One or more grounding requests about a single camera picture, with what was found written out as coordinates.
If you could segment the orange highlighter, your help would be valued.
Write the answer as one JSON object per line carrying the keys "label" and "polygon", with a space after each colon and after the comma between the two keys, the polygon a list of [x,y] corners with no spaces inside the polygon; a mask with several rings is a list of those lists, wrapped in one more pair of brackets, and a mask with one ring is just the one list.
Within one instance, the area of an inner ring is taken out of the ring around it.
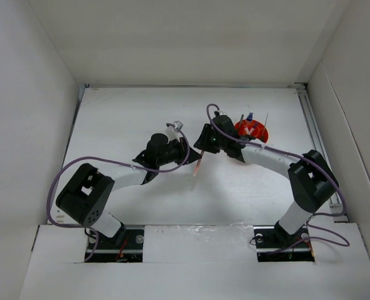
{"label": "orange highlighter", "polygon": [[200,153],[201,157],[197,160],[197,164],[196,164],[196,167],[194,169],[194,173],[193,173],[193,176],[196,176],[198,171],[199,171],[199,168],[200,168],[200,165],[201,165],[201,161],[203,159],[203,156],[204,156],[204,151],[201,151]]}

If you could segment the black thin pen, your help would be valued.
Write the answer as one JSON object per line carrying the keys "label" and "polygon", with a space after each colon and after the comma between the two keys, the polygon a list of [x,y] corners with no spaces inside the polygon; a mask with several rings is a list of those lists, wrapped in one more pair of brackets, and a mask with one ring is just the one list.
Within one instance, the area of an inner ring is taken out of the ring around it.
{"label": "black thin pen", "polygon": [[238,132],[241,131],[243,128],[243,119],[244,119],[244,114],[241,115],[240,120],[238,122],[238,129],[237,129]]}

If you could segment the white marker purple cap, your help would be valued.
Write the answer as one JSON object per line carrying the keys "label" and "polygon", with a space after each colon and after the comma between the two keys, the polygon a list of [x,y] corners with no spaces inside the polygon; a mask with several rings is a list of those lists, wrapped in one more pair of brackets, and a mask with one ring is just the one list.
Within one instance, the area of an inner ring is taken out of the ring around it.
{"label": "white marker purple cap", "polygon": [[256,130],[256,128],[258,127],[258,124],[255,122],[252,126],[252,128],[249,130],[249,134],[252,136],[253,135],[253,132]]}

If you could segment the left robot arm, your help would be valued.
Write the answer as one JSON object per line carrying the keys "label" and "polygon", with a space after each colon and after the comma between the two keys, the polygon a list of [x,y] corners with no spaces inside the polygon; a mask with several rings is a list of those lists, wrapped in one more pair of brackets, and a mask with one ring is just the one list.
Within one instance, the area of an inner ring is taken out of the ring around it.
{"label": "left robot arm", "polygon": [[132,166],[100,169],[89,163],[80,165],[58,194],[56,206],[82,227],[96,230],[109,247],[117,248],[125,240],[126,227],[104,210],[110,194],[151,182],[162,166],[187,165],[200,158],[183,137],[169,139],[165,134],[156,133],[145,150],[133,159]]}

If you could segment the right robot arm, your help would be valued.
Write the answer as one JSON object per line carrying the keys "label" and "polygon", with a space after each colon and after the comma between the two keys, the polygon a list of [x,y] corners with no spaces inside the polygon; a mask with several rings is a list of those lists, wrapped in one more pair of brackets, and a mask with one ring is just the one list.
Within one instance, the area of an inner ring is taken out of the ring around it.
{"label": "right robot arm", "polygon": [[267,147],[250,134],[240,135],[227,115],[217,115],[205,124],[194,147],[213,154],[224,151],[230,158],[264,167],[289,180],[293,202],[274,225],[277,248],[294,244],[297,232],[339,191],[339,183],[320,152],[297,155]]}

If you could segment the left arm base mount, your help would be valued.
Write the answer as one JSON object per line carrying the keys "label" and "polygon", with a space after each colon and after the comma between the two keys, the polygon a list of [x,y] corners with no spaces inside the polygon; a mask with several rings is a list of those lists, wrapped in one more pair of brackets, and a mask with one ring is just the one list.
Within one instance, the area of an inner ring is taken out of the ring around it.
{"label": "left arm base mount", "polygon": [[120,244],[99,234],[86,233],[85,263],[141,263],[143,261],[144,226],[128,226]]}

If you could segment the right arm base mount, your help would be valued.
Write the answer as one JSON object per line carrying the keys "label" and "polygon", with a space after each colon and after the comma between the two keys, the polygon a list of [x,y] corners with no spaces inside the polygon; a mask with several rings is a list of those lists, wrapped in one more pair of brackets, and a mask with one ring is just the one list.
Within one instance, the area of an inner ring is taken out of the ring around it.
{"label": "right arm base mount", "polygon": [[256,248],[259,263],[315,261],[310,241],[303,239],[309,236],[306,226],[290,236],[282,235],[274,226],[254,226],[253,231],[249,243]]}

